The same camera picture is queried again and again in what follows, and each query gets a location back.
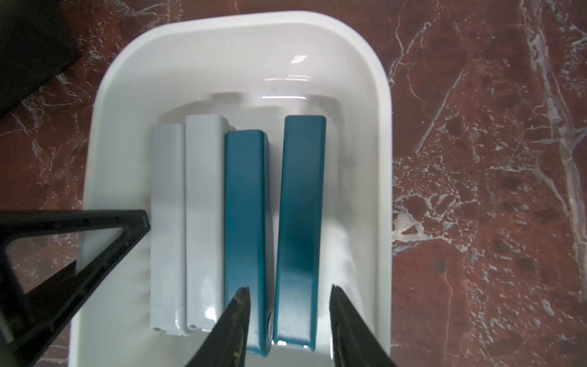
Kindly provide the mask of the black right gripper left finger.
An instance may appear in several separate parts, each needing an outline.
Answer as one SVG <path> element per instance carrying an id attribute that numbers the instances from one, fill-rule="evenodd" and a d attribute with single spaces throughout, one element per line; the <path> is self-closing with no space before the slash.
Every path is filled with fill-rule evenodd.
<path id="1" fill-rule="evenodd" d="M 246 361 L 250 312 L 249 287 L 241 287 L 186 366 L 243 367 Z"/>

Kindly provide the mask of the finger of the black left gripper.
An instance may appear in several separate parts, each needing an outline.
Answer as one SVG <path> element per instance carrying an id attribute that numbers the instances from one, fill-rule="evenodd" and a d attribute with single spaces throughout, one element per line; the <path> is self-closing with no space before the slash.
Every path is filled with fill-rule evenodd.
<path id="1" fill-rule="evenodd" d="M 26 293 L 6 249 L 20 238 L 121 229 L 90 264 L 71 263 Z M 33 366 L 110 272 L 151 229 L 143 209 L 1 212 L 1 364 Z"/>

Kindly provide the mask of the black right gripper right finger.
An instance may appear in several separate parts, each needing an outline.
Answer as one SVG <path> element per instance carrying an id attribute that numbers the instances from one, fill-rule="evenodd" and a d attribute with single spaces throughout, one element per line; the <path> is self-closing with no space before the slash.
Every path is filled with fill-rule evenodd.
<path id="1" fill-rule="evenodd" d="M 397 366 L 337 285 L 331 290 L 330 319 L 335 366 Z"/>

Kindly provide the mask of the teal block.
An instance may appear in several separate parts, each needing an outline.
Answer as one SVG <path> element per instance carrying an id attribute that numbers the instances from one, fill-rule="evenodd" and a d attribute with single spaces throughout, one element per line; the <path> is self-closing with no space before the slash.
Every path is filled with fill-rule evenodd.
<path id="1" fill-rule="evenodd" d="M 287 116 L 281 169 L 274 341 L 314 351 L 327 120 Z"/>
<path id="2" fill-rule="evenodd" d="M 241 287 L 251 299 L 247 351 L 266 357 L 271 348 L 268 321 L 267 163 L 261 130 L 231 131 L 225 151 L 224 297 L 229 302 Z"/>

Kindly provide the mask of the white plastic storage box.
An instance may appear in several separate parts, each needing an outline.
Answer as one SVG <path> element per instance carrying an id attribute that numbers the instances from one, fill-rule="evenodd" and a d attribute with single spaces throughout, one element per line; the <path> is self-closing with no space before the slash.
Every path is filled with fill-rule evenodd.
<path id="1" fill-rule="evenodd" d="M 368 42 L 316 12 L 269 12 L 154 28 L 107 70 L 93 107 L 85 209 L 150 208 L 151 127 L 213 113 L 261 129 L 278 213 L 284 120 L 327 119 L 316 350 L 272 347 L 249 366 L 331 366 L 328 303 L 342 287 L 382 348 L 391 344 L 392 107 Z"/>

